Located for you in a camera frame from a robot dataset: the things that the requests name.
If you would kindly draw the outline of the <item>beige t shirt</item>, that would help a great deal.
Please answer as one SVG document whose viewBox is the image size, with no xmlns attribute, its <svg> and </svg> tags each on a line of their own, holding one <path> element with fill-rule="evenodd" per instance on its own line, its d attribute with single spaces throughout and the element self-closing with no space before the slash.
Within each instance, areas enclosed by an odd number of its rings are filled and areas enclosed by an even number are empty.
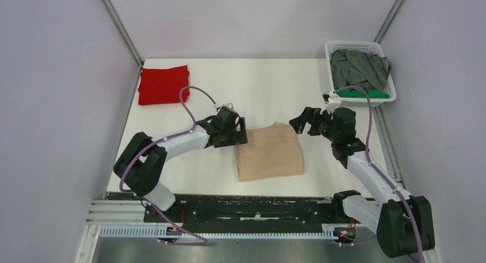
<svg viewBox="0 0 486 263">
<path fill-rule="evenodd" d="M 246 133 L 248 142 L 236 148 L 240 182 L 304 174 L 301 145 L 289 124 L 274 123 Z"/>
</svg>

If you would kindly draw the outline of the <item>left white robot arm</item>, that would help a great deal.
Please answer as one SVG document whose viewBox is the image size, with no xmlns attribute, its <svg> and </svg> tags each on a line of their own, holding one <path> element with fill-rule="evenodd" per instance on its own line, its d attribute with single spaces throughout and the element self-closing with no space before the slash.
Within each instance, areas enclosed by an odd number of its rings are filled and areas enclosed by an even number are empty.
<svg viewBox="0 0 486 263">
<path fill-rule="evenodd" d="M 136 196 L 158 208 L 165 221 L 179 217 L 175 195 L 160 182 L 165 163 L 190 151 L 246 144 L 246 120 L 226 105 L 216 115 L 198 120 L 194 125 L 160 138 L 136 133 L 113 167 L 113 173 Z"/>
</svg>

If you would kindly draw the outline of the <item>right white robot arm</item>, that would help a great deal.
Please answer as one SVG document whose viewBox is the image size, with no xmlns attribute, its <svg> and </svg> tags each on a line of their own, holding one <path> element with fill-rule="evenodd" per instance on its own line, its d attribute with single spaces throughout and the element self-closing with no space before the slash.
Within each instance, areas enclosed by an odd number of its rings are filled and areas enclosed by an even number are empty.
<svg viewBox="0 0 486 263">
<path fill-rule="evenodd" d="M 352 218 L 365 225 L 389 258 L 421 255 L 436 247 L 430 202 L 405 190 L 372 160 L 368 147 L 356 135 L 353 110 L 339 107 L 328 112 L 305 107 L 289 125 L 297 134 L 309 125 L 308 135 L 328 139 L 335 159 L 359 179 L 374 199 L 368 201 L 355 190 L 336 193 L 331 206 L 335 220 Z"/>
</svg>

